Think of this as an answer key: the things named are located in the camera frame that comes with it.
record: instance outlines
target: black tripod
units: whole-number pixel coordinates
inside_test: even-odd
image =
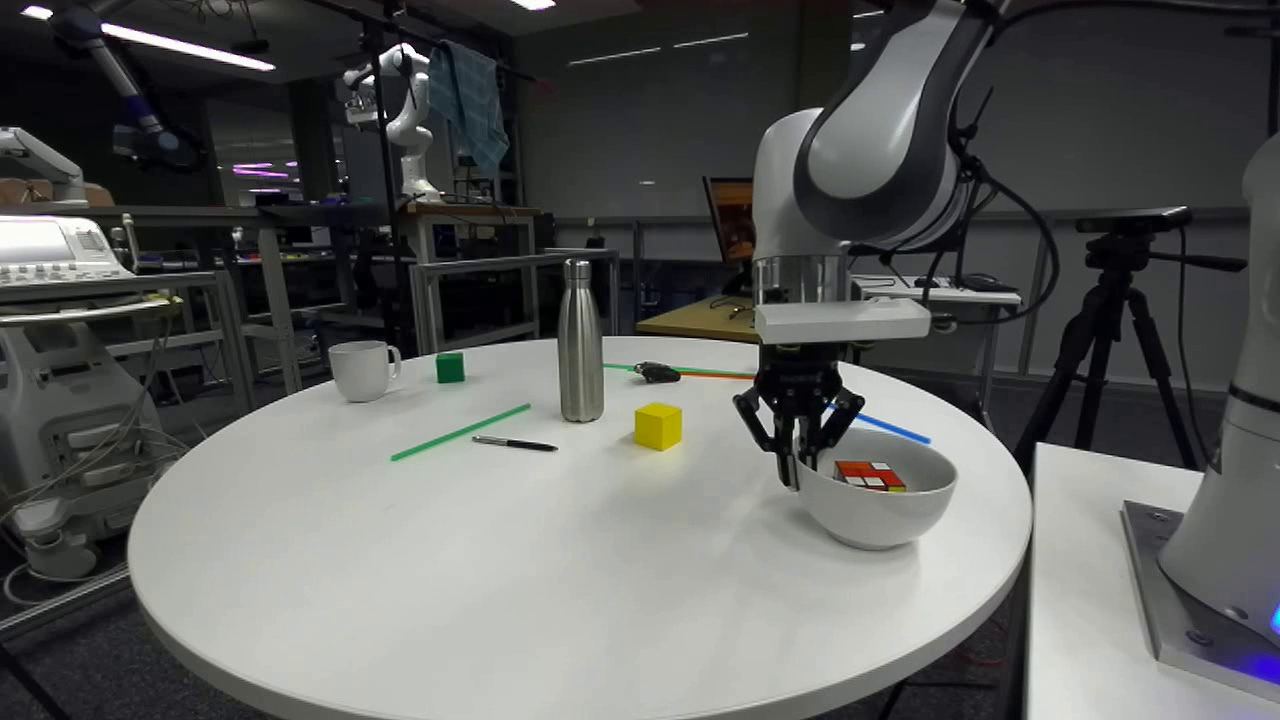
[[[1115,215],[1115,219],[1088,219],[1081,225],[1084,233],[1104,228],[1108,234],[1088,242],[1088,266],[1099,266],[1095,289],[1084,295],[1084,306],[1069,319],[1057,365],[1051,365],[1051,378],[1022,426],[1022,435],[1017,439],[1017,459],[1022,467],[1033,467],[1035,443],[1051,432],[1073,382],[1077,382],[1077,368],[1088,355],[1088,382],[1084,382],[1084,407],[1081,407],[1081,423],[1077,423],[1077,447],[1090,443],[1095,432],[1095,407],[1104,401],[1108,388],[1108,358],[1113,358],[1113,343],[1118,340],[1118,319],[1125,306],[1133,310],[1133,332],[1143,347],[1149,358],[1149,374],[1161,388],[1161,404],[1165,404],[1165,420],[1173,426],[1174,451],[1189,467],[1197,467],[1197,447],[1189,435],[1189,423],[1174,407],[1173,395],[1173,368],[1154,332],[1154,319],[1149,310],[1149,295],[1133,289],[1133,275],[1139,266],[1149,266],[1151,261],[1179,261],[1179,265],[1197,265],[1197,266],[1242,266],[1239,261],[1217,261],[1217,257],[1165,257],[1151,251],[1151,241],[1161,228],[1183,228],[1189,215],[1161,215],[1161,219],[1143,219],[1143,215]]]

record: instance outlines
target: water bottle cap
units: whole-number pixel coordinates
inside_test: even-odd
[[[565,283],[592,283],[592,261],[565,261]]]

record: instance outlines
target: yellow block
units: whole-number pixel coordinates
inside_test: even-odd
[[[665,451],[674,447],[683,435],[683,411],[674,404],[645,404],[634,407],[632,439],[639,447]]]

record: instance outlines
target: stainless steel bottle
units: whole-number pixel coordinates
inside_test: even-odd
[[[568,423],[592,423],[604,411],[604,352],[598,352],[598,310],[592,295],[592,265],[565,261],[565,300],[559,300],[559,414]]]

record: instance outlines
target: round white table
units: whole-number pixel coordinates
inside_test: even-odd
[[[607,340],[610,365],[756,368],[756,347]],[[276,717],[811,717],[938,659],[1010,587],[1033,503],[1002,443],[952,404],[839,368],[867,411],[957,459],[947,515],[899,550],[824,536],[739,414],[739,378],[607,372],[598,423],[556,411],[556,343],[409,365],[374,404],[330,382],[203,439],[142,498],[126,569],[159,638]],[[648,401],[683,443],[628,439]],[[492,435],[390,459],[512,404]]]

